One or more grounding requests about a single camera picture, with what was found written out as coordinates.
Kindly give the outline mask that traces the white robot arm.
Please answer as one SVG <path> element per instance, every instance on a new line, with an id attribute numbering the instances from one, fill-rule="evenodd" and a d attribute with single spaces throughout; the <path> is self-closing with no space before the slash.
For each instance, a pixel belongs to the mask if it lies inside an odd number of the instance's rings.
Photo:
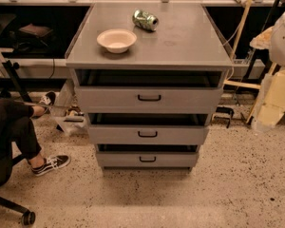
<path id="1" fill-rule="evenodd" d="M 285 113 L 285 11 L 272 27 L 255 37 L 250 46 L 268 49 L 270 60 L 280 66 L 275 75 L 267 73 L 262 80 L 260 99 L 253 113 L 252 128 L 265 132 L 274 128 Z"/>

